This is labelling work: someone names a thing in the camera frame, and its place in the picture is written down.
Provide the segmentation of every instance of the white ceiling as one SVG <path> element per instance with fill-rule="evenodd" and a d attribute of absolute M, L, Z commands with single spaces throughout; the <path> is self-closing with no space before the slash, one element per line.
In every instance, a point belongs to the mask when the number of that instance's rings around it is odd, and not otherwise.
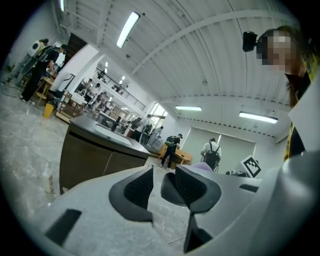
<path fill-rule="evenodd" d="M 65 9 L 58 18 L 69 32 L 104 51 L 172 115 L 270 137 L 288 129 L 285 76 L 263 68 L 255 52 L 242 51 L 244 31 L 259 36 L 294 22 L 274 1 L 65 0 Z M 141 17 L 118 48 L 133 11 Z M 176 105 L 201 106 L 203 111 L 177 111 Z M 240 111 L 279 122 L 243 119 Z"/>

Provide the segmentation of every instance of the cable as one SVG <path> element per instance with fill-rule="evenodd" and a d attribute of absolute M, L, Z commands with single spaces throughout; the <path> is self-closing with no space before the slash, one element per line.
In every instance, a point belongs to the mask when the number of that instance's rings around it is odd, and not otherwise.
<path fill-rule="evenodd" d="M 5 90 L 5 89 L 8 89 L 8 88 L 11 88 L 11 89 L 16 89 L 16 90 L 18 90 L 18 91 L 21 92 L 21 88 L 19 88 L 19 87 L 16 86 L 16 85 L 14 85 L 14 86 L 9 86 L 6 82 L 3 82 L 3 81 L 2 81 L 1 83 L 2 83 L 2 85 L 3 85 L 2 88 L 1 88 L 1 92 L 2 92 L 3 95 L 6 95 L 6 96 L 9 96 L 9 97 L 12 97 L 12 98 L 18 97 L 19 93 L 16 94 L 16 95 L 11 95 L 11 94 L 5 93 L 4 90 Z"/>
<path fill-rule="evenodd" d="M 177 241 L 177 240 L 179 240 L 179 239 L 182 239 L 182 238 L 186 238 L 185 236 L 183 236 L 183 237 L 179 237 L 179 238 L 177 238 L 177 239 L 175 239 L 175 240 L 173 240 L 173 241 L 171 241 L 171 242 L 167 242 L 166 244 L 168 245 L 168 244 L 171 244 L 171 243 L 173 243 L 173 242 L 175 242 L 175 241 Z"/>

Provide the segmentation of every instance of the man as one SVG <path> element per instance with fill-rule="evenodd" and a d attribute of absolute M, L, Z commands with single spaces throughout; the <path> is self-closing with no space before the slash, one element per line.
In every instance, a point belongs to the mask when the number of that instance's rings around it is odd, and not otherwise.
<path fill-rule="evenodd" d="M 167 157 L 169 156 L 169 162 L 168 162 L 168 166 L 166 168 L 167 171 L 172 171 L 171 170 L 171 164 L 172 161 L 174 160 L 174 156 L 176 153 L 176 149 L 180 149 L 180 139 L 182 139 L 182 134 L 179 133 L 177 136 L 175 136 L 174 138 L 172 138 L 171 144 L 168 145 L 166 152 L 162 158 L 160 167 L 162 167 L 165 164 L 165 161 L 167 159 Z"/>
<path fill-rule="evenodd" d="M 85 83 L 83 84 L 84 88 L 85 88 L 86 90 L 88 90 L 88 89 L 91 87 L 91 83 L 92 83 L 92 79 L 90 78 L 90 79 L 88 80 L 88 82 L 85 82 Z"/>
<path fill-rule="evenodd" d="M 141 134 L 143 133 L 146 126 L 152 125 L 151 115 L 148 114 L 145 119 L 142 119 L 139 122 L 141 125 L 134 131 L 132 134 L 132 139 L 136 140 L 137 142 L 140 142 Z"/>
<path fill-rule="evenodd" d="M 216 143 L 216 139 L 212 138 L 204 144 L 200 153 L 203 161 L 214 171 L 221 159 L 221 147 Z"/>
<path fill-rule="evenodd" d="M 151 134 L 151 137 L 150 137 L 150 139 L 149 139 L 149 141 L 148 141 L 148 146 L 149 147 L 153 147 L 153 145 L 156 143 L 156 141 L 157 141 L 157 138 L 160 136 L 160 134 L 162 133 L 162 130 L 164 129 L 164 127 L 163 126 L 161 126 L 161 127 L 159 127 L 159 128 L 157 128 L 157 129 L 155 129 L 154 131 L 153 131 L 153 133 Z"/>
<path fill-rule="evenodd" d="M 88 89 L 88 92 L 86 93 L 84 100 L 89 104 L 90 101 L 96 96 L 96 94 L 99 92 L 100 83 L 97 83 L 96 86 L 91 86 Z"/>
<path fill-rule="evenodd" d="M 201 152 L 200 152 L 201 156 L 204 157 L 204 156 L 206 155 L 206 153 L 207 153 L 209 150 L 211 150 L 211 149 L 210 149 L 210 144 L 211 144 L 211 146 L 212 146 L 212 151 L 214 151 L 214 152 L 215 152 L 215 151 L 218 149 L 218 147 L 219 147 L 219 145 L 216 143 L 216 139 L 215 139 L 215 138 L 212 138 L 212 139 L 209 140 L 209 142 L 207 142 L 206 144 L 204 144 L 203 149 L 202 149 Z M 219 147 L 217 153 L 218 153 L 219 157 L 221 158 L 221 147 Z"/>
<path fill-rule="evenodd" d="M 66 54 L 67 49 L 68 46 L 63 44 L 59 48 L 53 47 L 52 49 L 47 50 L 47 53 L 44 53 L 44 55 L 40 57 L 32 70 L 32 76 L 29 82 L 26 84 L 24 91 L 20 95 L 20 98 L 23 100 L 23 102 L 28 104 L 33 103 L 31 97 L 37 90 L 38 83 L 43 74 L 46 72 L 47 67 L 52 73 L 55 72 L 53 64 L 57 61 L 59 54 Z"/>

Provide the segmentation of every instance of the ceiling light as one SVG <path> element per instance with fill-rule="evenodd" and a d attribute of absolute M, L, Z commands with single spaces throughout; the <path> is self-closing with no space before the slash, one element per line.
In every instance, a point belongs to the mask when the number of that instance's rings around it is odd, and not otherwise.
<path fill-rule="evenodd" d="M 191 111 L 202 111 L 199 106 L 175 106 L 177 110 L 191 110 Z"/>
<path fill-rule="evenodd" d="M 239 117 L 264 121 L 272 124 L 276 124 L 278 122 L 278 119 L 275 117 L 270 117 L 270 116 L 260 115 L 260 114 L 252 114 L 252 113 L 247 113 L 242 111 L 240 112 Z"/>
<path fill-rule="evenodd" d="M 65 11 L 65 0 L 60 0 L 60 8 L 61 8 L 61 11 Z"/>
<path fill-rule="evenodd" d="M 140 17 L 139 14 L 137 14 L 134 11 L 130 14 L 128 20 L 124 24 L 124 27 L 123 27 L 123 29 L 121 31 L 119 39 L 116 42 L 116 46 L 118 46 L 119 48 L 122 48 L 122 46 L 124 46 L 124 43 L 125 43 L 128 35 L 129 35 L 130 31 L 132 30 L 132 28 L 136 24 L 136 22 L 139 19 L 139 17 Z"/>

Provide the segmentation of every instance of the backpack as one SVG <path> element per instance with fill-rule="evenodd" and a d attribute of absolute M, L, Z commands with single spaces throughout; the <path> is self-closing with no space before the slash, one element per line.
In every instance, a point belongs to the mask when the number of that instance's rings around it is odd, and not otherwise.
<path fill-rule="evenodd" d="M 174 136 L 169 136 L 166 138 L 165 143 L 168 147 L 171 147 L 174 144 Z"/>
<path fill-rule="evenodd" d="M 203 161 L 208 166 L 210 166 L 212 170 L 214 170 L 217 167 L 218 163 L 220 162 L 220 156 L 218 154 L 218 150 L 220 149 L 220 146 L 218 146 L 216 151 L 213 151 L 211 142 L 209 142 L 209 145 L 210 145 L 210 150 L 207 153 L 205 153 Z"/>

